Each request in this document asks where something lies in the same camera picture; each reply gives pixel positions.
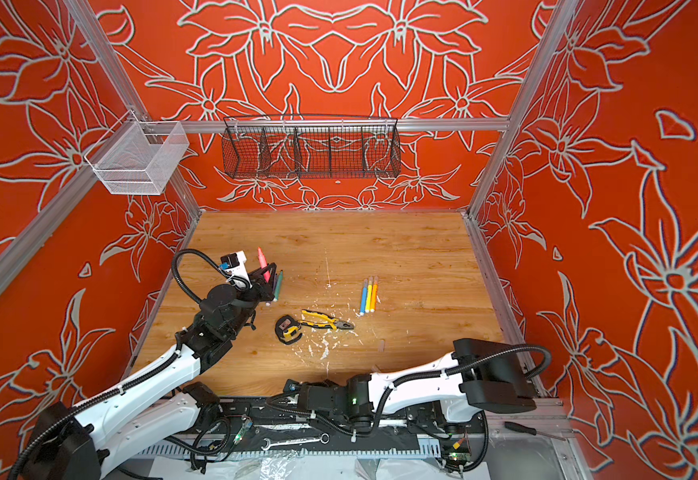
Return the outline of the pink marker pen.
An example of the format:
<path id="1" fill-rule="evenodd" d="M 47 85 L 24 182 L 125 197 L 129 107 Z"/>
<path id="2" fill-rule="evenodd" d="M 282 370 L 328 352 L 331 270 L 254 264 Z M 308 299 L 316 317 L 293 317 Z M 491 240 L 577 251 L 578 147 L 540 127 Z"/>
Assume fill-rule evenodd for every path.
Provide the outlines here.
<path id="1" fill-rule="evenodd" d="M 268 282 L 271 278 L 270 271 L 268 270 L 268 261 L 261 247 L 257 248 L 257 259 L 259 262 L 260 269 L 262 271 L 262 277 L 264 282 Z"/>

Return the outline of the blue marker pen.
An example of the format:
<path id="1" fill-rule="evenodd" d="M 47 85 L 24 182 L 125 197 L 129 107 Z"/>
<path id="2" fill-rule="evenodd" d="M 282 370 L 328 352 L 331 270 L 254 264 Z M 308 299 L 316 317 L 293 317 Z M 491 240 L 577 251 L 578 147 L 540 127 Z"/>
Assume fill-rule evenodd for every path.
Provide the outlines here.
<path id="1" fill-rule="evenodd" d="M 362 285 L 361 301 L 360 301 L 360 307 L 359 307 L 359 315 L 360 316 L 364 316 L 366 313 L 368 291 L 369 291 L 369 279 L 366 278 L 363 280 L 363 285 Z"/>

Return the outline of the yellow marker pen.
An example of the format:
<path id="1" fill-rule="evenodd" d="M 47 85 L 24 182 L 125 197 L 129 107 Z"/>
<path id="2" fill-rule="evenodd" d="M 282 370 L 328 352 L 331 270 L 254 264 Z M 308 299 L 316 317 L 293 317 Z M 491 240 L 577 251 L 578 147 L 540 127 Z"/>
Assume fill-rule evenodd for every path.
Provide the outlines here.
<path id="1" fill-rule="evenodd" d="M 371 299 L 371 290 L 372 290 L 373 278 L 374 278 L 374 276 L 369 278 L 369 291 L 368 291 L 366 313 L 372 313 L 372 312 L 370 312 L 370 299 Z"/>

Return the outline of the orange marker pen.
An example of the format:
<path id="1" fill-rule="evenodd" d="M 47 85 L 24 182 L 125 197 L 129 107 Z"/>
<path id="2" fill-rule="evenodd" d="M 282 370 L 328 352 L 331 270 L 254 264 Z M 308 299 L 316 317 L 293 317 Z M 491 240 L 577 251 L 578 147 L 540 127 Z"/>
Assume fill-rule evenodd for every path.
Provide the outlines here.
<path id="1" fill-rule="evenodd" d="M 371 290 L 370 312 L 375 312 L 375 310 L 376 310 L 377 296 L 378 296 L 378 290 L 379 290 L 378 283 L 379 283 L 379 277 L 374 276 L 372 290 Z"/>

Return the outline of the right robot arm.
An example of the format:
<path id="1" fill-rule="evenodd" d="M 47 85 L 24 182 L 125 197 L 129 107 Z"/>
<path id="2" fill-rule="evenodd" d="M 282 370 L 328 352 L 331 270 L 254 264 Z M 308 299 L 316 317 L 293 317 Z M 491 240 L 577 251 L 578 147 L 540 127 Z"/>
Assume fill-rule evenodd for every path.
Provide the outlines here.
<path id="1" fill-rule="evenodd" d="M 552 362 L 547 348 L 472 338 L 456 340 L 453 347 L 418 367 L 359 374 L 344 385 L 325 380 L 286 386 L 266 405 L 352 441 L 374 436 L 384 417 L 420 404 L 438 402 L 448 424 L 468 423 L 478 413 L 536 409 L 533 380 Z"/>

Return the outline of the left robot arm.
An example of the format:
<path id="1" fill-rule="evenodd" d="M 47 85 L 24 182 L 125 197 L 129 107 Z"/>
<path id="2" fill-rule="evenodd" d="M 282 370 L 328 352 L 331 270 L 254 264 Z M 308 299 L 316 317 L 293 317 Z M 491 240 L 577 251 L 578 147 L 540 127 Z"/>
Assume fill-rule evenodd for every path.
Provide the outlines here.
<path id="1" fill-rule="evenodd" d="M 223 278 L 205 297 L 180 275 L 186 255 Z M 191 428 L 205 406 L 194 393 L 201 386 L 197 377 L 253 327 L 258 305 L 274 298 L 276 264 L 261 256 L 259 268 L 247 271 L 246 261 L 242 251 L 219 261 L 197 249 L 177 251 L 170 270 L 198 308 L 191 325 L 176 332 L 165 353 L 119 383 L 71 406 L 57 402 L 44 409 L 9 478 L 101 479 L 139 451 Z"/>

